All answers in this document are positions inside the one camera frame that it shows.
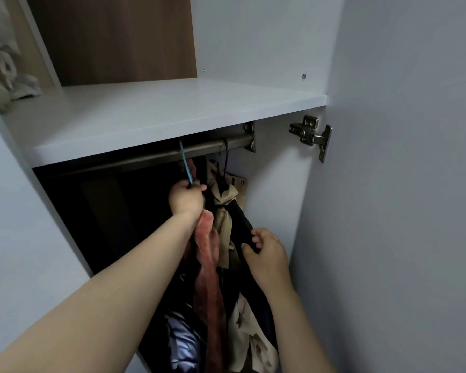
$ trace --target metal closet rod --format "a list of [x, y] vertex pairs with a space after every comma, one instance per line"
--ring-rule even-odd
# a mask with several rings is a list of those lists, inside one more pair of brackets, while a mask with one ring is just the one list
[[[213, 140], [206, 143], [189, 145], [184, 147], [185, 155], [187, 158], [198, 156], [205, 156], [212, 153], [220, 153], [226, 150], [225, 139]], [[252, 135], [239, 135], [235, 137], [226, 138], [228, 142], [228, 149], [237, 149], [249, 147], [253, 142]], [[176, 162], [181, 160], [180, 149], [167, 150], [161, 153], [152, 153], [144, 156], [138, 156], [130, 159], [105, 163], [101, 165], [92, 166], [85, 169], [78, 169], [67, 171], [60, 174], [52, 175], [50, 178], [58, 178], [70, 175], [80, 175], [93, 173], [102, 170], [115, 170], [119, 173], [123, 171], [130, 171], [136, 169], [147, 168], [163, 163]]]

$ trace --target left arm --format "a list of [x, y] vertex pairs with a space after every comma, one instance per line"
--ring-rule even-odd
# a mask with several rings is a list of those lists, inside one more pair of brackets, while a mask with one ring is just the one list
[[176, 271], [204, 200], [186, 181], [169, 195], [173, 216], [93, 276], [0, 354], [0, 373], [123, 372]]

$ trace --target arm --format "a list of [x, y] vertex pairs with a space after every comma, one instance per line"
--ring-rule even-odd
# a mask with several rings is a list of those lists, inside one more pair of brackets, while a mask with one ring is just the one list
[[126, 369], [204, 207], [205, 186], [186, 185], [171, 189], [169, 220], [0, 354], [0, 373]]
[[243, 244], [243, 255], [271, 307], [284, 373], [332, 373], [333, 368], [292, 287], [285, 248], [267, 229], [254, 229], [252, 234], [252, 241], [261, 252], [256, 254]]

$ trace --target hand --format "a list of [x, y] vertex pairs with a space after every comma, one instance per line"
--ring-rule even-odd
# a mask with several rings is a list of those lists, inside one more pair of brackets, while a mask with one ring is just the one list
[[190, 189], [187, 186], [190, 182], [182, 180], [171, 187], [169, 192], [169, 206], [171, 212], [176, 215], [180, 213], [189, 213], [194, 220], [198, 220], [202, 210], [204, 209], [204, 197], [202, 191], [207, 189], [207, 186], [195, 181]]
[[242, 251], [250, 272], [267, 299], [281, 291], [293, 290], [288, 257], [278, 237], [265, 228], [252, 230], [252, 242], [261, 249], [256, 254], [244, 243]]

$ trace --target cabinet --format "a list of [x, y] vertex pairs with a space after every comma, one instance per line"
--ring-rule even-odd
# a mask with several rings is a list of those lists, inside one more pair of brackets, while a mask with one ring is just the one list
[[19, 1], [55, 86], [0, 116], [0, 350], [88, 278], [35, 172], [255, 120], [228, 168], [337, 370], [466, 371], [466, 0], [190, 0], [197, 78], [64, 88]]

